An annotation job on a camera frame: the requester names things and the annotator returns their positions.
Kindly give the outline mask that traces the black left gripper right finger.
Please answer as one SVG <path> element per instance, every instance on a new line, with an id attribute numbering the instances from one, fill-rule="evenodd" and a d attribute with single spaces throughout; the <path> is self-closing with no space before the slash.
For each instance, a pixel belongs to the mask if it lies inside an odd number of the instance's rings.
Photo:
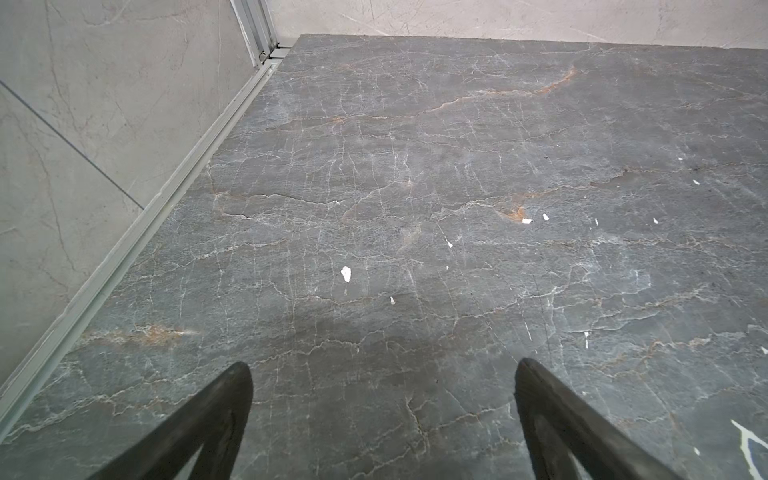
<path id="1" fill-rule="evenodd" d="M 537 479 L 678 479 L 532 358 L 515 372 L 514 398 Z"/>

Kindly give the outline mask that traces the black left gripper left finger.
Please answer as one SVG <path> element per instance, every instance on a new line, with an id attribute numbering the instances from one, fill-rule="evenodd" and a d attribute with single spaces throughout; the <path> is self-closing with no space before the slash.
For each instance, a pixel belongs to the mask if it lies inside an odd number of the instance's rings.
<path id="1" fill-rule="evenodd" d="M 191 458 L 191 479 L 228 479 L 253 398 L 248 365 L 238 361 L 92 479 L 174 479 Z"/>

